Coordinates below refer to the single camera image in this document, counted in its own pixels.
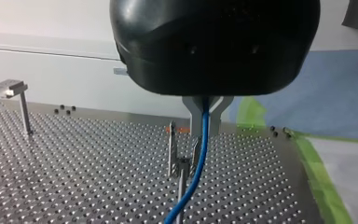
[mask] metal rod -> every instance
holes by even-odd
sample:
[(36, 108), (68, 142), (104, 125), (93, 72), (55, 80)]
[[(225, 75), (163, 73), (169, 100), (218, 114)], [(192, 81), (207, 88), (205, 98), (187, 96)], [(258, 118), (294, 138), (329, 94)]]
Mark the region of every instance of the metal rod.
[[(186, 181), (188, 178), (188, 167), (189, 164), (186, 161), (180, 162), (180, 178), (179, 178), (179, 190), (178, 190), (178, 202), (182, 199), (186, 192)], [(176, 224), (183, 224), (184, 211), (179, 213), (176, 217)]]
[(22, 92), (20, 94), (20, 108), (21, 108), (21, 115), (22, 115), (22, 124), (24, 126), (24, 132), (26, 134), (31, 134), (31, 125), (30, 119), (28, 116), (28, 108), (27, 108), (27, 101), (25, 100), (25, 93)]

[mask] blue cable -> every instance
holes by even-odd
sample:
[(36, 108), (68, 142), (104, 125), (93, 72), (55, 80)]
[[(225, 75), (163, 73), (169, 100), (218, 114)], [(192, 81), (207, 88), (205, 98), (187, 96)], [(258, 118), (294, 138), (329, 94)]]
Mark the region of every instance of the blue cable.
[(191, 196), (193, 196), (194, 191), (200, 182), (202, 169), (206, 159), (206, 152), (208, 150), (208, 130), (209, 130), (209, 105), (206, 100), (203, 102), (203, 113), (202, 113), (202, 143), (201, 143), (201, 153), (199, 164), (197, 165), (196, 172), (193, 177), (193, 181), (191, 181), (191, 185), (186, 191), (185, 195), (179, 201), (179, 203), (172, 209), (172, 211), (165, 218), (165, 224), (172, 224), (176, 217), (180, 212), (185, 208), (186, 204), (190, 200)]

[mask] metal table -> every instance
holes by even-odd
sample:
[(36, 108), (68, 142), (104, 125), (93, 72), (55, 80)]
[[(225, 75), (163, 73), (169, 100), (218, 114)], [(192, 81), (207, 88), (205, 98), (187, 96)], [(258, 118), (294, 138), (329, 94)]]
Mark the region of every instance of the metal table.
[[(177, 202), (171, 118), (28, 106), (32, 135), (17, 103), (0, 100), (0, 223), (162, 223)], [(184, 222), (323, 222), (296, 144), (276, 132), (222, 124)], [(188, 133), (177, 141), (191, 153)]]

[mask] blue mat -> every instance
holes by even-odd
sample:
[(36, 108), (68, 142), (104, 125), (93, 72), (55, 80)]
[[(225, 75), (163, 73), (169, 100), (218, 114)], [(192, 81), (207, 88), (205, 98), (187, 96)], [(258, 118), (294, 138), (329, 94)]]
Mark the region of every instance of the blue mat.
[[(267, 125), (358, 139), (358, 50), (314, 51), (287, 88), (255, 99)], [(236, 121), (241, 97), (229, 109)]]

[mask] white wall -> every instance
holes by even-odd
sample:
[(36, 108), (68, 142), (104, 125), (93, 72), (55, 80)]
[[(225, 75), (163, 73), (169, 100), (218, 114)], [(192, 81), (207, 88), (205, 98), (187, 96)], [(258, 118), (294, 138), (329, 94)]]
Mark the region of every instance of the white wall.
[[(358, 30), (341, 25), (348, 3), (322, 0), (312, 50), (358, 49)], [(109, 0), (0, 0), (0, 49), (117, 59)]]
[[(358, 31), (341, 26), (348, 2), (322, 0), (312, 49), (358, 49)], [(0, 0), (0, 81), (26, 81), (34, 102), (188, 117), (180, 98), (113, 74), (124, 64), (117, 61), (108, 6), (109, 0)]]

